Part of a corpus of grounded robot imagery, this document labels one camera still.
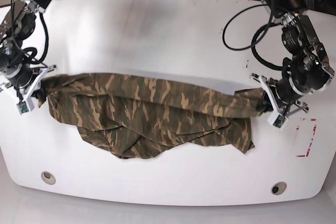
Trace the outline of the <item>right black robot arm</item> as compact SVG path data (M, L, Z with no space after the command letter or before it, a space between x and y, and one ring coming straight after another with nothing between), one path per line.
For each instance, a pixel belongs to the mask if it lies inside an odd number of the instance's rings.
M41 90L41 80L56 69L55 65L44 64L49 35L43 14L51 1L11 0L10 9L1 22L1 75L8 81L1 83L1 91L14 88L20 114L34 109L33 98L45 97ZM36 58L36 48L22 47L23 41L33 34L37 18L45 33L44 50L40 58Z

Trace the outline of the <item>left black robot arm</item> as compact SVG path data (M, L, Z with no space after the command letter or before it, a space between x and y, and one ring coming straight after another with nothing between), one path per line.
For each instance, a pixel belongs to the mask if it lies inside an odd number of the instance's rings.
M304 0L261 0L269 7L271 24L260 27L252 38L257 39L265 34L266 28L282 26L281 41L292 55L285 58L281 66L275 66L264 60L252 47L254 57L264 66L281 71L281 79L265 79L261 81L265 87L264 104L272 106L278 119L287 118L291 106L308 112L308 106L299 99L308 93L324 90L334 77L327 52L320 42L316 31L305 12Z

